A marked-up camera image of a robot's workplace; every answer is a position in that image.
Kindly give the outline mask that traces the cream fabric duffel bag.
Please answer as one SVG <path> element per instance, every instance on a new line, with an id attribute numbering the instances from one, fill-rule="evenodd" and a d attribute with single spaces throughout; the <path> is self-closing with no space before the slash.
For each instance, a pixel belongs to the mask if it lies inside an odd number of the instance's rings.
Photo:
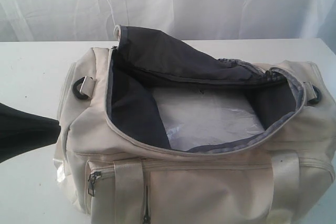
<path id="1" fill-rule="evenodd" d="M 335 99 L 315 63 L 114 33 L 70 67 L 58 109 L 57 182 L 92 223 L 297 223 L 335 181 Z"/>

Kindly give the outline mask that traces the white backdrop curtain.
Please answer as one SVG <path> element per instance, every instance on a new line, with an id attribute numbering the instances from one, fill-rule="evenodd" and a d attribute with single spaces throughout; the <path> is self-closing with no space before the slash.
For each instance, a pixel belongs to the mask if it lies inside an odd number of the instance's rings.
<path id="1" fill-rule="evenodd" d="M 183 40 L 335 42 L 335 0 L 1 0 L 1 41 L 112 40 L 115 25 Z"/>

